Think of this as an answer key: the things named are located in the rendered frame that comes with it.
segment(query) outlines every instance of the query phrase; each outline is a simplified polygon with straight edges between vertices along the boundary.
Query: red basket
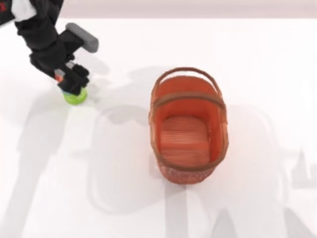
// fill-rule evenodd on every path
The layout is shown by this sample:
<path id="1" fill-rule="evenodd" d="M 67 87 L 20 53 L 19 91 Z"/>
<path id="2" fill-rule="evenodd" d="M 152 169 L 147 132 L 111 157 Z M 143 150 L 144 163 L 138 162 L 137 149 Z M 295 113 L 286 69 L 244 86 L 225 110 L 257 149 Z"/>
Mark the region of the red basket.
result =
<path id="1" fill-rule="evenodd" d="M 167 78 L 184 71 L 208 81 L 187 75 Z M 226 155 L 226 105 L 217 83 L 204 71 L 180 67 L 165 72 L 152 90 L 149 123 L 159 169 L 173 183 L 202 182 Z"/>

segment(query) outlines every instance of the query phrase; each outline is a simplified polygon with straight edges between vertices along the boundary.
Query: basket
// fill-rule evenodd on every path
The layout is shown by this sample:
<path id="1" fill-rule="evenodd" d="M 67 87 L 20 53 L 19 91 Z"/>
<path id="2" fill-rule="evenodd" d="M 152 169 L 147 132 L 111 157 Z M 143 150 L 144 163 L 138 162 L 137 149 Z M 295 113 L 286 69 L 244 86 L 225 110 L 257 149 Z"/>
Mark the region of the basket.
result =
<path id="1" fill-rule="evenodd" d="M 207 80 L 171 77 L 185 71 Z M 165 72 L 152 90 L 149 124 L 158 167 L 170 182 L 202 182 L 226 155 L 226 105 L 217 83 L 204 71 L 179 67 Z"/>

